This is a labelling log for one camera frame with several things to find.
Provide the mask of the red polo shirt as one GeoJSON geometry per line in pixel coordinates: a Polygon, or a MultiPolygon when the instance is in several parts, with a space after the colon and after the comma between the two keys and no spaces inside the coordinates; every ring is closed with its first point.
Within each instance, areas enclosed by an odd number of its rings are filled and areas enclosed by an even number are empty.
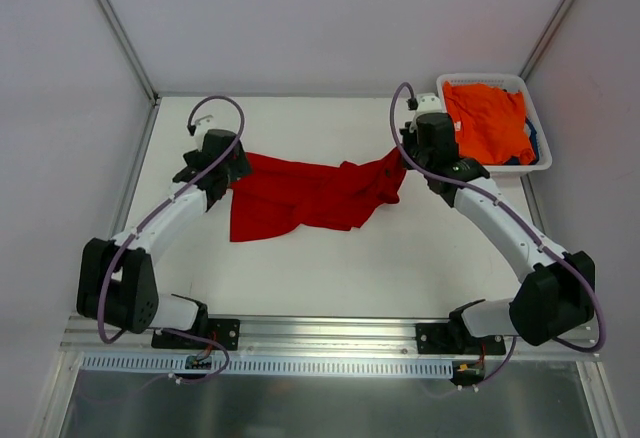
{"type": "Polygon", "coordinates": [[[283,236],[301,225],[360,228],[379,207],[400,201],[406,176],[397,149],[378,160],[338,166],[256,153],[247,157],[251,174],[231,186],[230,240],[235,243],[283,236]]]}

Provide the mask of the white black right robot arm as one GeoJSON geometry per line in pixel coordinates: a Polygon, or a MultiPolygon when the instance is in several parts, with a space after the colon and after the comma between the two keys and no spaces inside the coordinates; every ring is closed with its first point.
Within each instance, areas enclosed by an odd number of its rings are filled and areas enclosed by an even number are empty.
{"type": "Polygon", "coordinates": [[[519,288],[502,300],[479,300],[450,314],[449,345],[470,353],[489,335],[523,339],[532,346],[596,318],[595,264],[570,253],[517,212],[488,170],[459,154],[448,114],[418,112],[400,130],[400,152],[428,188],[471,221],[501,253],[519,288]]]}

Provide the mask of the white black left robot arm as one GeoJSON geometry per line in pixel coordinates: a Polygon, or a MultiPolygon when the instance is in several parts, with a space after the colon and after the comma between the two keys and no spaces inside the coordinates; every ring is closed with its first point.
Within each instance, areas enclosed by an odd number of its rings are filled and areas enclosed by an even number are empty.
{"type": "Polygon", "coordinates": [[[96,320],[101,331],[107,325],[135,334],[169,328],[188,348],[208,339],[206,306],[160,293],[154,266],[251,167],[238,135],[223,129],[206,131],[183,158],[186,166],[172,178],[168,197],[147,217],[130,231],[109,240],[93,238],[84,246],[76,311],[96,320]]]}

